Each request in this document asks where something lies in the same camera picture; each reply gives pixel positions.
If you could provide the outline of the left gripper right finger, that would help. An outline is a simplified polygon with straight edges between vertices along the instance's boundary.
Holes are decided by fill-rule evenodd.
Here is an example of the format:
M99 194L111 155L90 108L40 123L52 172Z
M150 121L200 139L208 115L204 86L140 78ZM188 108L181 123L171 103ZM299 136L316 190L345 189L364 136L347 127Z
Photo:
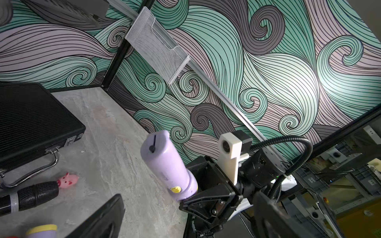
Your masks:
M313 238L314 235L290 216L282 213L274 201L262 192L253 198L253 231L257 238Z

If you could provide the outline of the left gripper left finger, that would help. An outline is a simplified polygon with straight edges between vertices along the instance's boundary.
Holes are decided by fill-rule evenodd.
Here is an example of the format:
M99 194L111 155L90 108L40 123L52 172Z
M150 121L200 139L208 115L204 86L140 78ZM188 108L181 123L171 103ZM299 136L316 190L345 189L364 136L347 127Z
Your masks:
M116 194L66 238L118 238L124 214L122 196Z

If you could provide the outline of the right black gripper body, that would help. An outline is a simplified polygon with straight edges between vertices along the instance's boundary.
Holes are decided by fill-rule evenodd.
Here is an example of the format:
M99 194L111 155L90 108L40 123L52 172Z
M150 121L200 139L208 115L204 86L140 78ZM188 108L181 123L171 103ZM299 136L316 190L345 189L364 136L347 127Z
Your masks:
M253 192L246 179L234 185L209 156L200 156L186 165L198 184L197 192L180 202L188 214L184 235L214 235L237 210L244 195Z

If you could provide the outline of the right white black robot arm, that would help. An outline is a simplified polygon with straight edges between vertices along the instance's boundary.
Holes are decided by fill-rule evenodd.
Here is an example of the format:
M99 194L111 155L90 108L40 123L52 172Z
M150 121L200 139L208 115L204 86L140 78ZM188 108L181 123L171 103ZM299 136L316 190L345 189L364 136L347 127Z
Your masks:
M313 151L312 143L302 136L280 136L255 145L242 131L233 136L242 143L239 154L249 154L234 172L237 181L229 178L228 170L209 156L200 156L186 166L195 176L198 192L180 202L179 209L188 214L185 238L212 238L223 229L223 224L253 205L256 193L277 202L282 183L306 163ZM286 142L298 142L305 147L303 154L289 167L268 149Z

